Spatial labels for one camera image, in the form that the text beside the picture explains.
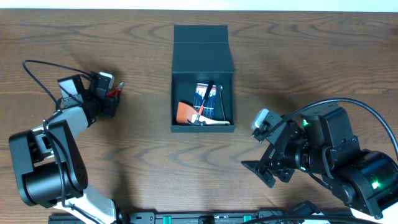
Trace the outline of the red handled pliers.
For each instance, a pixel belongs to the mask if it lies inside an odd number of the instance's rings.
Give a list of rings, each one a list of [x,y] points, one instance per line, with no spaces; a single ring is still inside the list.
[[[120,93],[122,92],[123,88],[124,88],[124,82],[121,82],[113,90],[107,92],[106,96],[107,97],[116,97],[116,98],[118,98],[120,96]]]

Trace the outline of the small black claw hammer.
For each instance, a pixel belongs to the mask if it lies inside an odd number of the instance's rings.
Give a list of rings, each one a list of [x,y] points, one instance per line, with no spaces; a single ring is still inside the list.
[[[207,91],[206,91],[206,93],[205,93],[205,97],[204,97],[202,106],[204,106],[206,100],[208,99],[209,92],[210,92],[210,90],[212,89],[213,85],[214,85],[214,81],[213,81],[213,80],[209,81],[209,83],[208,83],[208,88],[207,88]]]

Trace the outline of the blue screwdriver set case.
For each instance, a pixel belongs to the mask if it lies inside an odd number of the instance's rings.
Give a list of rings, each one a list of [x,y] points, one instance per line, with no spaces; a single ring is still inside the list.
[[[208,84],[205,83],[197,83],[196,85],[195,96],[193,99],[193,107],[197,111],[200,109],[200,106],[203,103],[207,88]],[[215,116],[215,103],[217,99],[216,94],[217,94],[217,88],[216,85],[213,85],[212,89],[209,92],[208,99],[204,104],[204,109],[202,111],[202,115],[210,119],[213,119]]]

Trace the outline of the silver combination wrench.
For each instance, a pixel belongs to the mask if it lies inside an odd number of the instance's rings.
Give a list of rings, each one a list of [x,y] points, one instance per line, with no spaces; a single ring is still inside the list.
[[[222,112],[223,112],[223,120],[224,121],[226,121],[226,116],[225,116],[225,111],[224,111],[224,104],[223,104],[223,97],[222,97],[222,91],[223,91],[223,85],[222,84],[219,84],[219,98],[220,98],[220,104],[221,104],[221,109],[222,109]]]

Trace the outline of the orange scraper wooden handle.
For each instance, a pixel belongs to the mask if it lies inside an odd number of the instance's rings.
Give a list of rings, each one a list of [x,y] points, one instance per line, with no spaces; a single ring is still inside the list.
[[[196,110],[189,104],[179,102],[177,108],[176,123],[189,124],[194,126],[227,126],[231,123],[229,121],[217,121],[204,116],[204,106],[200,106]]]

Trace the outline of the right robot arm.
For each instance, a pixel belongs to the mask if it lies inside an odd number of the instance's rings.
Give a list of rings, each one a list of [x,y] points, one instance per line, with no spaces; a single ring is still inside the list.
[[[337,103],[306,106],[299,115],[261,110],[253,138],[268,141],[261,159],[242,165],[272,188],[288,183],[296,170],[307,173],[357,216],[387,222],[397,210],[397,164],[380,151],[361,149],[346,110]]]

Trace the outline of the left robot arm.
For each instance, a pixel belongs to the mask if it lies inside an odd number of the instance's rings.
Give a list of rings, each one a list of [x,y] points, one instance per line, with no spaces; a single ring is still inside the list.
[[[92,73],[85,88],[80,75],[58,80],[63,108],[40,126],[9,138],[19,195],[29,205],[64,210],[84,223],[129,223],[110,198],[88,183],[85,164],[75,138],[97,116],[111,118],[120,96],[111,74]]]

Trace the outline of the dark green open box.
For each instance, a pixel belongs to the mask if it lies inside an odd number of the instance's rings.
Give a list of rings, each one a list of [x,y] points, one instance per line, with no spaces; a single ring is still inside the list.
[[[173,133],[232,133],[234,123],[234,64],[231,55],[228,26],[226,25],[176,25],[174,26],[174,51],[171,82],[171,131]],[[213,80],[217,88],[215,116],[223,121],[219,98],[219,84],[227,126],[192,126],[177,124],[179,102],[193,106],[197,83]]]

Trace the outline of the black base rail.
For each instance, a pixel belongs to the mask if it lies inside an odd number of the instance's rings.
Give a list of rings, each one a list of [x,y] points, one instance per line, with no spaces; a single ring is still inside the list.
[[[153,212],[137,212],[130,214],[130,223],[132,224],[227,224],[227,223],[243,223],[249,220],[265,218],[277,215],[285,215],[281,210],[260,210],[258,212],[241,212],[241,213],[153,213]],[[318,212],[313,215],[335,215],[353,218],[350,212]],[[54,223],[84,223],[73,215],[54,214],[49,216],[49,224]],[[272,220],[263,223],[304,223],[304,221],[289,220]]]

